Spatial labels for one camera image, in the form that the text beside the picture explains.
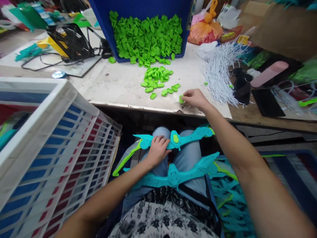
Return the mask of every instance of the electric fan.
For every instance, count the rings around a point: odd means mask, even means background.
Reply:
[[[77,24],[49,26],[46,31],[68,55],[68,58],[62,57],[64,61],[84,60],[94,56],[93,48]]]

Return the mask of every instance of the jeans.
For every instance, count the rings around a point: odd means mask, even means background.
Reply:
[[[180,136],[188,136],[192,134],[192,130],[186,130],[183,131]],[[158,127],[153,132],[153,136],[164,136],[165,138],[171,137],[171,132],[166,127]],[[145,155],[143,156],[142,160],[148,156],[150,149],[147,149]],[[194,165],[201,159],[201,151],[199,146],[199,141],[190,142],[186,145],[183,145],[181,147],[181,151],[179,151],[173,161],[178,171],[188,171],[191,170]],[[167,176],[168,171],[168,155],[164,158],[164,160],[152,170],[152,172],[157,176]],[[206,195],[206,182],[204,177],[195,178],[192,180],[189,180],[184,183],[187,187],[191,188],[192,190],[200,193],[201,195]],[[153,190],[152,187],[142,187],[138,190],[130,191],[129,194],[126,196],[126,198],[123,201],[123,215],[128,212],[136,203],[138,203],[141,198],[146,195],[148,192]],[[200,207],[203,207],[207,210],[209,210],[209,207],[202,204],[201,202],[193,199],[188,194],[184,193],[181,189],[178,190],[178,192],[186,197],[187,199],[191,200],[195,204],[199,205]]]

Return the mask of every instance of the smartphone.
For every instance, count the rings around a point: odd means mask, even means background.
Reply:
[[[281,109],[270,89],[256,89],[251,92],[263,116],[285,116],[285,113]]]

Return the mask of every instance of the person's left hand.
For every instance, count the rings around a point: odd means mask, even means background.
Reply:
[[[148,156],[144,159],[144,161],[147,161],[153,167],[158,166],[168,153],[171,152],[171,150],[166,150],[170,141],[170,139],[166,139],[163,136],[154,137]]]

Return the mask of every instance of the plastic crate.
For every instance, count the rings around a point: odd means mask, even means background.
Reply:
[[[114,38],[113,28],[109,19],[110,11],[117,11],[119,19],[137,17],[140,20],[144,20],[147,17],[152,18],[156,15],[161,17],[166,15],[168,18],[172,18],[175,14],[182,19],[182,53],[177,54],[176,58],[181,58],[185,54],[187,38],[191,29],[192,18],[195,9],[195,0],[117,0],[117,1],[104,1],[104,0],[90,0],[91,7],[97,17],[97,20],[101,26],[107,41],[110,44],[114,57],[119,63],[130,62],[130,59],[120,58]]]
[[[33,112],[0,152],[0,238],[51,236],[57,217],[62,224],[85,202],[95,174],[95,191],[105,185],[121,125],[65,79],[0,78],[0,106]]]

